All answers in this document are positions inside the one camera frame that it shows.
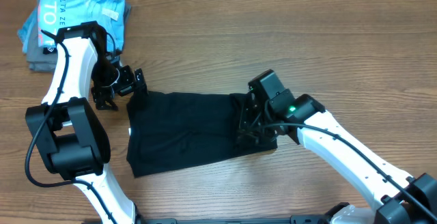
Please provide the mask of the black t-shirt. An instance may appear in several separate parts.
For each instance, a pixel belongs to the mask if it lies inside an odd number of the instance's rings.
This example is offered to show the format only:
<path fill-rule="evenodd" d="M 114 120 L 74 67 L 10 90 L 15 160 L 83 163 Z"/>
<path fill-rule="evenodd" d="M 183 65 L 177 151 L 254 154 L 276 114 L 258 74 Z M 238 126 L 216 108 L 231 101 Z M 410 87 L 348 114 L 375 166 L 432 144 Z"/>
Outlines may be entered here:
<path fill-rule="evenodd" d="M 126 105 L 130 139 L 126 160 L 139 178 L 275 150 L 237 142 L 245 94 L 148 92 Z"/>

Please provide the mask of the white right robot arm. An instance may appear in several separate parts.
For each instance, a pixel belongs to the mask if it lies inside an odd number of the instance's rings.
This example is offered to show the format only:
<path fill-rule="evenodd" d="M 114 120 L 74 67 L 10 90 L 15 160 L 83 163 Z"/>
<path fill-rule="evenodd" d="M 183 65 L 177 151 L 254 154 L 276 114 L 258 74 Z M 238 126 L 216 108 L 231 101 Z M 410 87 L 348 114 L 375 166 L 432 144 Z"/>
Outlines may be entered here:
<path fill-rule="evenodd" d="M 294 97 L 274 70 L 248 83 L 256 116 L 244 135 L 288 136 L 346 179 L 367 208 L 340 203 L 326 214 L 295 216 L 291 223 L 435 223 L 436 179 L 414 177 L 351 135 L 324 105 L 308 94 Z"/>

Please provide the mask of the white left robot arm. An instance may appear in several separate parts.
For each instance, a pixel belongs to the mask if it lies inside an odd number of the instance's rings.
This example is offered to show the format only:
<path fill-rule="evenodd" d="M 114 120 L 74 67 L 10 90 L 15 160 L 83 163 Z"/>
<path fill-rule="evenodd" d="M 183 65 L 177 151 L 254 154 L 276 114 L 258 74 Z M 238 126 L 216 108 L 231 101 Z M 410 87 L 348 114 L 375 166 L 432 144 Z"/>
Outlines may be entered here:
<path fill-rule="evenodd" d="M 116 111 L 115 95 L 146 91 L 142 70 L 113 61 L 110 35 L 96 21 L 43 34 L 55 43 L 58 60 L 42 103 L 25 114 L 32 135 L 28 181 L 41 188 L 76 186 L 101 223 L 144 223 L 113 174 L 109 138 L 88 101 L 92 97 L 97 110 Z"/>

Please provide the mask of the grey folded t-shirt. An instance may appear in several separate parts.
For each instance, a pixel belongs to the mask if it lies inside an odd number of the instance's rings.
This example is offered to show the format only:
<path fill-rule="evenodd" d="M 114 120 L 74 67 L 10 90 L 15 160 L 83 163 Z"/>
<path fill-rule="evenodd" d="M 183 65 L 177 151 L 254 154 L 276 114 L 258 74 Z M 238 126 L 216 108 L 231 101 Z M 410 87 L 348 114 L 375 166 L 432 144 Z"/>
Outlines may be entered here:
<path fill-rule="evenodd" d="M 124 11 L 124 35 L 125 35 L 125 26 L 128 20 L 128 17 L 130 15 L 131 11 L 131 5 L 126 2 L 126 9 Z M 107 47 L 108 47 L 108 40 L 111 38 L 111 35 L 109 34 L 109 37 L 107 39 Z M 35 53 L 35 55 L 26 54 L 27 62 L 29 63 L 29 68 L 31 70 L 37 71 L 37 72 L 52 72 L 55 70 L 55 66 L 57 63 L 57 49 L 55 46 L 55 43 L 53 39 L 49 38 L 48 36 L 41 33 L 41 31 L 38 30 L 38 46 L 39 49 Z M 110 62 L 114 63 L 116 61 L 119 61 L 120 55 L 122 54 L 122 50 L 109 50 L 107 58 L 110 60 Z"/>

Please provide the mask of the light blue folded t-shirt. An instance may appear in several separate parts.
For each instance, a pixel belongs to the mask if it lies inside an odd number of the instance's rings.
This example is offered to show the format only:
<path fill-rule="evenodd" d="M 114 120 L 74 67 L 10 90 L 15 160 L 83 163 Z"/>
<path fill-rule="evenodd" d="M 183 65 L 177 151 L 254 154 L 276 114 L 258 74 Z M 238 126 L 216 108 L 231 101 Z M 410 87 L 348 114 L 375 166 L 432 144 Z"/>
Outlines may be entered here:
<path fill-rule="evenodd" d="M 124 47 L 126 0 L 40 0 L 38 30 L 56 34 L 64 27 L 96 21 L 111 35 L 108 49 Z"/>

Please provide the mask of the blue folded shirt under stack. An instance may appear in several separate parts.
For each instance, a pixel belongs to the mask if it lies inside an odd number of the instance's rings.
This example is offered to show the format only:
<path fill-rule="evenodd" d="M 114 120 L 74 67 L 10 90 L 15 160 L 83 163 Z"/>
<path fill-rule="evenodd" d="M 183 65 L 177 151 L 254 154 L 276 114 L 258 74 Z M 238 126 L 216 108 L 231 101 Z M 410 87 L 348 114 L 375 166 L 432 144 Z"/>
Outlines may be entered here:
<path fill-rule="evenodd" d="M 17 32 L 18 37 L 23 44 L 22 51 L 24 54 L 35 55 L 39 49 L 37 16 L 38 13 L 35 8 L 23 24 L 22 28 Z"/>

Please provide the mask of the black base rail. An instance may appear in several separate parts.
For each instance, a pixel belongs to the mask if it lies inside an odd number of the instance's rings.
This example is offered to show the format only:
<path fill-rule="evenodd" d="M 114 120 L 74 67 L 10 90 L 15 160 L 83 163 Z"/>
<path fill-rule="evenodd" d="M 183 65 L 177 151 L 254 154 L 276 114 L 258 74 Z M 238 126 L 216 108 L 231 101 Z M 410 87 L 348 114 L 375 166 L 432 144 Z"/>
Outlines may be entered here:
<path fill-rule="evenodd" d="M 324 215 L 293 215 L 287 218 L 252 218 L 252 219 L 200 219 L 177 220 L 143 219 L 144 224 L 323 224 L 329 223 Z"/>

